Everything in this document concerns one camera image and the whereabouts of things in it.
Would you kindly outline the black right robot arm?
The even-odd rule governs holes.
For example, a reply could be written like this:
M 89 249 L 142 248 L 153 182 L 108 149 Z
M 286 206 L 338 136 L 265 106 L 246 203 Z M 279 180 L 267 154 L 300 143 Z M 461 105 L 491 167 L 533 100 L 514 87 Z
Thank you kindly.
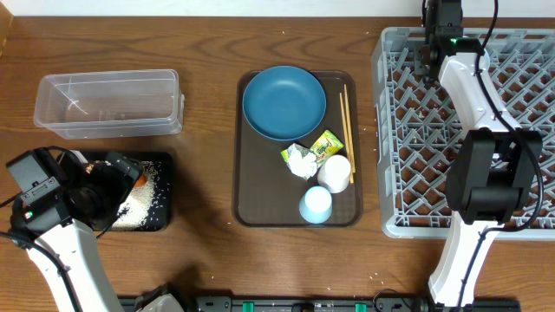
M 447 91 L 464 140 L 447 171 L 445 198 L 452 212 L 447 240 L 426 294 L 411 310 L 518 311 L 514 300 L 476 300 L 474 287 L 493 240 L 529 228 L 542 209 L 543 199 L 537 198 L 527 221 L 506 226 L 533 187 L 544 193 L 543 141 L 506 111 L 488 72 L 487 41 L 463 34 L 461 2 L 427 0 L 421 9 L 425 41 L 415 54 L 415 69 Z

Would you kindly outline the light blue bowl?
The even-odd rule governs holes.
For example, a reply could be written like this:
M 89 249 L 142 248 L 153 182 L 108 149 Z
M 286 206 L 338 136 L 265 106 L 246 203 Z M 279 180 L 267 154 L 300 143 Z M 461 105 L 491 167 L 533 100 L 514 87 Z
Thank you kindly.
M 483 71 L 487 71 L 490 68 L 491 60 L 490 55 L 486 49 L 483 50 L 480 60 L 479 60 L 479 69 Z

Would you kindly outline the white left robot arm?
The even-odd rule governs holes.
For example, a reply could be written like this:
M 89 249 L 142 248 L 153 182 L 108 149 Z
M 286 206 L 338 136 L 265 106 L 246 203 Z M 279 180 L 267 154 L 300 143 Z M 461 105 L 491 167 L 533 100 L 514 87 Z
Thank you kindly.
M 59 157 L 52 153 L 58 150 Z M 120 311 L 98 251 L 106 232 L 143 173 L 120 153 L 87 160 L 56 146 L 29 150 L 6 165 L 20 192 L 8 199 L 4 236 L 25 250 L 42 272 L 61 311 Z

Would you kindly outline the pile of white rice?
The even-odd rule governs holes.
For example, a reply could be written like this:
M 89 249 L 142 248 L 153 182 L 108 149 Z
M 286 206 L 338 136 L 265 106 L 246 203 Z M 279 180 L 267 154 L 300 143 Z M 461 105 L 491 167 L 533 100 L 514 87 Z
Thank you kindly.
M 167 223 L 169 183 L 162 176 L 164 163 L 144 161 L 147 183 L 134 188 L 121 204 L 114 231 L 158 231 Z

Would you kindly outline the white plastic cup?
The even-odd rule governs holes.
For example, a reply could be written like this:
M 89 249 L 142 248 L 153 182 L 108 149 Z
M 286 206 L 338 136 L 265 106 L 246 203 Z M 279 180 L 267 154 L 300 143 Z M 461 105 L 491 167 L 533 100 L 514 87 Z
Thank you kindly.
M 329 157 L 319 169 L 317 175 L 318 184 L 326 188 L 330 193 L 343 192 L 350 183 L 351 164 L 342 155 Z

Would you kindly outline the brown food scrap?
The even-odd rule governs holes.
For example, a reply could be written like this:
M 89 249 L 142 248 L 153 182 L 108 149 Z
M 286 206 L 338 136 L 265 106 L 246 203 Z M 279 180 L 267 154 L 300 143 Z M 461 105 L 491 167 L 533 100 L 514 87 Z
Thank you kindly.
M 93 169 L 95 168 L 96 164 L 98 164 L 98 161 L 93 161 L 93 162 L 89 163 L 86 167 L 86 173 L 91 173 L 93 171 Z

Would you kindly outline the dark blue plate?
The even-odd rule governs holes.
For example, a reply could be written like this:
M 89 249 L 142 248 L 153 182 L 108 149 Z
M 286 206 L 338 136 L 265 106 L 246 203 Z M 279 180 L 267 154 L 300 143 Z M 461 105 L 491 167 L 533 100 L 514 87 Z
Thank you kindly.
M 271 67 L 254 75 L 241 102 L 248 124 L 265 138 L 277 141 L 308 135 L 327 110 L 320 81 L 309 71 L 293 66 Z

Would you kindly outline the orange carrot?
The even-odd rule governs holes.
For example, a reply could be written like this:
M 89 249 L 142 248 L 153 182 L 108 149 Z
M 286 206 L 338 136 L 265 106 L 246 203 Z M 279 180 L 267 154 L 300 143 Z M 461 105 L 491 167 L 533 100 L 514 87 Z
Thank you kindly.
M 136 182 L 134 183 L 134 188 L 139 188 L 142 187 L 143 185 L 145 185 L 147 183 L 147 177 L 144 173 L 142 173 L 140 175 L 140 177 L 136 180 Z

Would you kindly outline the light blue plastic cup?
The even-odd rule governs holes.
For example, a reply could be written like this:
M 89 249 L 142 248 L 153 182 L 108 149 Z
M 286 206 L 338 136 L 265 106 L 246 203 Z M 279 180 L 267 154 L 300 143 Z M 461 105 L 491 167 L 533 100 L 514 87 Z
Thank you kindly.
M 311 187 L 301 198 L 299 212 L 303 219 L 312 224 L 321 224 L 330 218 L 332 196 L 322 186 Z

